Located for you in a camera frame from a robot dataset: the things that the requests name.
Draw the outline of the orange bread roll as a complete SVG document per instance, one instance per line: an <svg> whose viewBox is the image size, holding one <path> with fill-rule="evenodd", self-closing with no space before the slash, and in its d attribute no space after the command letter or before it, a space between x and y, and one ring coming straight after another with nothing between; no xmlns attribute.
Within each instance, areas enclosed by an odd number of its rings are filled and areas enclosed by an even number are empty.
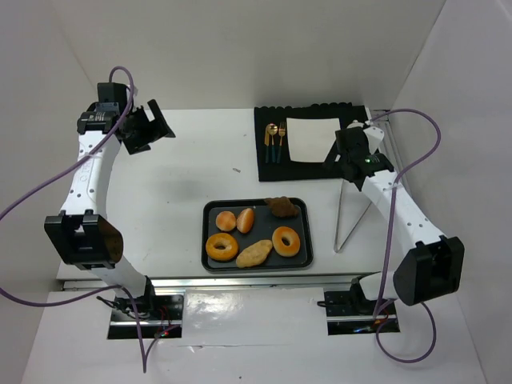
<svg viewBox="0 0 512 384"><path fill-rule="evenodd" d="M242 234L247 234L254 225L254 210L245 208L237 217L236 227Z"/></svg>

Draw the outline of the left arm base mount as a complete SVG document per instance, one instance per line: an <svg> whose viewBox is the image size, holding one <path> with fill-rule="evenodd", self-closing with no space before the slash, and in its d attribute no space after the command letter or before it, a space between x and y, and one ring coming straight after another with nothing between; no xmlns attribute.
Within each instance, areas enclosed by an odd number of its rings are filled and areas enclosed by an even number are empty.
<svg viewBox="0 0 512 384"><path fill-rule="evenodd" d="M97 300L111 309L107 333L109 340L127 340L138 337L135 314L127 299L108 300L101 296ZM143 339L181 338L182 315L184 309L183 294L155 295L150 305L138 305L139 321Z"/></svg>

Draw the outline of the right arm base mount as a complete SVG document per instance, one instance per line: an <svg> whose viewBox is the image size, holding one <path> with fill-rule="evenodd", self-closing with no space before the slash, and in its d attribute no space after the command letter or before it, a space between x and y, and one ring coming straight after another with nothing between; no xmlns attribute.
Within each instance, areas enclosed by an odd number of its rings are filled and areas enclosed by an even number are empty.
<svg viewBox="0 0 512 384"><path fill-rule="evenodd" d="M327 290L317 306L326 312L328 335L374 334L381 326L383 333L399 333L394 304L373 317L375 301L364 298L359 285L344 290Z"/></svg>

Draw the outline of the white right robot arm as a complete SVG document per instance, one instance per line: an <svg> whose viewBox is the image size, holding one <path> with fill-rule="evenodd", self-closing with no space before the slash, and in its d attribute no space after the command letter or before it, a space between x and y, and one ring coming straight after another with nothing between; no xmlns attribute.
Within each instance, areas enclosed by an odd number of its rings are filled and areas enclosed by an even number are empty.
<svg viewBox="0 0 512 384"><path fill-rule="evenodd" d="M362 192L388 221L388 239L397 240L402 260L396 270L352 281L357 304L380 307L385 300L413 306L456 292L460 286L465 247L448 238L424 215L391 161L379 151L382 130L368 122L352 122L335 133L326 166L336 166L342 179Z"/></svg>

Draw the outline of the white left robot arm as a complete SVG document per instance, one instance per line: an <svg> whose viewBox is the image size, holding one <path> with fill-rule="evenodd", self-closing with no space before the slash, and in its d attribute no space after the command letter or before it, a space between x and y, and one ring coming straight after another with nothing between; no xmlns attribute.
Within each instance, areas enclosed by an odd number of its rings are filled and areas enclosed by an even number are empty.
<svg viewBox="0 0 512 384"><path fill-rule="evenodd" d="M124 256L122 235L106 218L106 198L114 160L121 147L129 154L150 149L160 138L174 136L159 105L150 100L149 118L143 107L128 113L119 131L109 128L120 121L120 102L97 102L77 121L80 166L70 192L56 216L48 216L44 230L62 261L91 272L109 286L118 285L120 310L155 310L154 287Z"/></svg>

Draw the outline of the metal tongs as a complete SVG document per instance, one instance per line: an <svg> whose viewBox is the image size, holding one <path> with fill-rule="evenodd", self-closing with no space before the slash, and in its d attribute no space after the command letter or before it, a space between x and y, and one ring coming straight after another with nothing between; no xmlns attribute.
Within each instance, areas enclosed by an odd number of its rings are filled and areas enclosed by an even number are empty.
<svg viewBox="0 0 512 384"><path fill-rule="evenodd" d="M343 180L340 186L335 223L334 252L340 254L346 242L370 208L370 200L353 184Z"/></svg>

